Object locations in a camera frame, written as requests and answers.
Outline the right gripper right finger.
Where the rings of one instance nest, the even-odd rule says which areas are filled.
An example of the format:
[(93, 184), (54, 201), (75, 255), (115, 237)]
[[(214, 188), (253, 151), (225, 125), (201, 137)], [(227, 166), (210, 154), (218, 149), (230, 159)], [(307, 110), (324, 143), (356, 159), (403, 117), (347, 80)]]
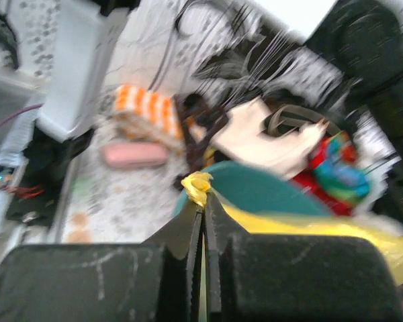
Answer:
[(249, 233), (205, 210), (211, 321), (403, 321), (381, 253), (357, 237)]

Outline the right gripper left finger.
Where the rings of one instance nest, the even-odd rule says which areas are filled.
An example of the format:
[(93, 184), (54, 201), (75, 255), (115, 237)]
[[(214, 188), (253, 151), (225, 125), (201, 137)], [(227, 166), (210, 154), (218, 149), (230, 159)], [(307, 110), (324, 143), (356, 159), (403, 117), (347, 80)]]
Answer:
[(0, 321), (197, 321), (202, 210), (139, 244), (20, 246), (0, 264)]

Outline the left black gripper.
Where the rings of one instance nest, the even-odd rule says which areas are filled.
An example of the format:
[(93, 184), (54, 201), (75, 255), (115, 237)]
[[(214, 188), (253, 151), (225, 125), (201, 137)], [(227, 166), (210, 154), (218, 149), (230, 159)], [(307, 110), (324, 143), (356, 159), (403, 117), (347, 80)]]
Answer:
[(403, 31), (390, 1), (337, 1), (307, 47), (356, 78), (345, 105), (366, 106), (401, 160), (375, 208), (403, 221)]

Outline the teal trash bin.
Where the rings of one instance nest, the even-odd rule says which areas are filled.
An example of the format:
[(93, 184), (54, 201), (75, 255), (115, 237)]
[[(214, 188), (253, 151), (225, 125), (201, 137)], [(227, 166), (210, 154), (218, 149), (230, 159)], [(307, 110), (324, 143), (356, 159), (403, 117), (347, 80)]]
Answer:
[(250, 213), (296, 213), (331, 217), (332, 211), (294, 182), (233, 161), (202, 170), (212, 175), (211, 186), (235, 207)]

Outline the yellow trash bag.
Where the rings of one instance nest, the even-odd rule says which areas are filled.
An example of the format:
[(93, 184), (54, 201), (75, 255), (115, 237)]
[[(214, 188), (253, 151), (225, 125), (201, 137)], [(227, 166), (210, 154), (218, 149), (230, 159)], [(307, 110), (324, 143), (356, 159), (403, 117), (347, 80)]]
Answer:
[(403, 284), (403, 236), (391, 234), (379, 226), (372, 216), (315, 217), (292, 213), (270, 213), (268, 216), (249, 213), (236, 208), (212, 188), (212, 175), (194, 172), (181, 180), (191, 201), (207, 207), (208, 193), (219, 198), (226, 216), (249, 233), (288, 235), (328, 235), (358, 237), (371, 242), (383, 255), (397, 285)]

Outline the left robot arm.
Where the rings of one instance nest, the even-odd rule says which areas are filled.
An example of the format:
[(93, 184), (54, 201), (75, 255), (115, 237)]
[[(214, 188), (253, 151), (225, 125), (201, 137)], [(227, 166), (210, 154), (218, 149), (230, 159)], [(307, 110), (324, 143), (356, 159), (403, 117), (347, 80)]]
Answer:
[[(385, 1), (398, 26), (400, 45), (387, 53), (382, 46), (385, 75), (369, 75), (362, 41), (351, 43), (353, 11), (358, 1), (207, 1), (232, 39), (203, 62), (191, 62), (174, 88), (194, 78), (222, 84), (229, 105), (265, 94), (276, 85), (301, 95), (333, 116), (332, 100), (352, 77), (361, 83), (349, 95), (358, 100), (391, 98), (398, 106), (372, 106), (371, 113), (403, 159), (403, 1)], [(89, 140), (95, 126), (97, 98), (129, 11), (117, 2), (63, 1), (58, 23), (54, 68), (37, 126), (60, 146), (76, 144), (93, 155)], [(171, 189), (156, 186), (140, 171), (107, 170), (98, 159), (79, 177), (65, 233), (107, 231), (113, 223), (150, 223), (169, 205)]]

